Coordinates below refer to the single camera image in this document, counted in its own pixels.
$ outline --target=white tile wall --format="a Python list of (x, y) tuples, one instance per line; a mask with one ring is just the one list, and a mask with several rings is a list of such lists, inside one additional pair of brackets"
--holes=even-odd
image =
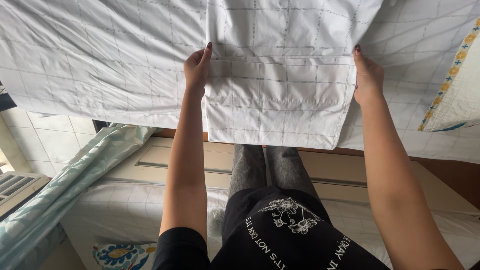
[(91, 119), (39, 118), (18, 107), (0, 112), (33, 172), (54, 177), (95, 136)]

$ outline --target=person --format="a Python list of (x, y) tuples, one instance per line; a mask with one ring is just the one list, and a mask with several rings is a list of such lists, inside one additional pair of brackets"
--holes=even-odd
[[(388, 269), (335, 229), (293, 147), (235, 144), (222, 247), (207, 257), (201, 99), (211, 43), (184, 64), (186, 90), (168, 163), (154, 270)], [(382, 94), (383, 68), (353, 51), (368, 194), (395, 270), (463, 269), (433, 221)]]

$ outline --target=white bedding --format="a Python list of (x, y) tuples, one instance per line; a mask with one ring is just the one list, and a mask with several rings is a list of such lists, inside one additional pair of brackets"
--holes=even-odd
[[(160, 231), (165, 187), (123, 181), (99, 182), (82, 194), (61, 220), (87, 270), (99, 270), (92, 246), (155, 243)], [(208, 210), (224, 209), (228, 191), (208, 190)], [(390, 259), (368, 206), (322, 201), (332, 224), (391, 268)], [(480, 260), (480, 221), (463, 214), (432, 212), (445, 240), (468, 269)], [(212, 259), (221, 242), (207, 241)]]
[[(480, 126), (416, 131), (480, 16), (480, 1), (390, 3), (380, 8), (361, 44), (385, 67), (384, 94), (407, 152), (480, 163)], [(4, 0), (0, 77), (25, 110), (176, 128), (182, 62), (206, 44), (206, 9), (207, 0)], [(363, 149), (355, 102), (337, 141)]]

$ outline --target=leg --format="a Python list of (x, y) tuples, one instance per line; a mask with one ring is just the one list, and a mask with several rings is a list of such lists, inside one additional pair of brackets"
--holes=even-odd
[(284, 189), (298, 189), (319, 197), (295, 147), (267, 146), (272, 184)]
[(233, 194), (242, 189), (266, 186), (265, 158), (262, 146), (235, 144), (228, 198), (230, 199)]

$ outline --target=air conditioner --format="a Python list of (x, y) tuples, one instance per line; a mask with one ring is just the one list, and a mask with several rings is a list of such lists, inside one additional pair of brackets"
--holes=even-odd
[(47, 176), (38, 173), (6, 172), (0, 175), (0, 221), (48, 182)]

